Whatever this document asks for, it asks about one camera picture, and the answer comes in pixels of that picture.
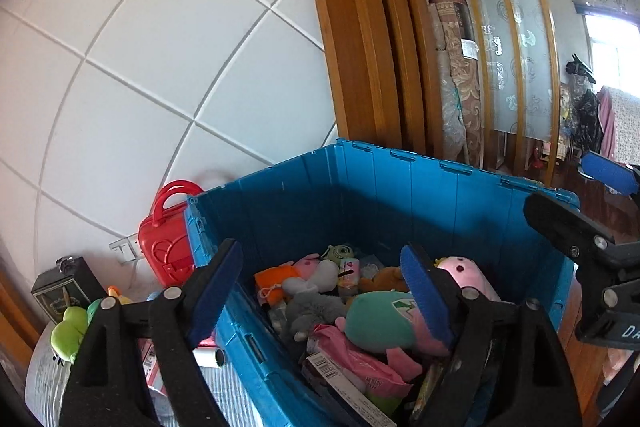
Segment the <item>person right hand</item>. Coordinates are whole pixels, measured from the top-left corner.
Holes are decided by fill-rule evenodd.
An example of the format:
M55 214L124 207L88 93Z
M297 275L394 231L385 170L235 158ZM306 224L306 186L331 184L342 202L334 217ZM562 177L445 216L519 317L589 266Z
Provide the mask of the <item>person right hand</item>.
M602 366L603 384L608 385L629 361L634 363L631 369L631 373L634 373L639 367L638 352L608 348Z

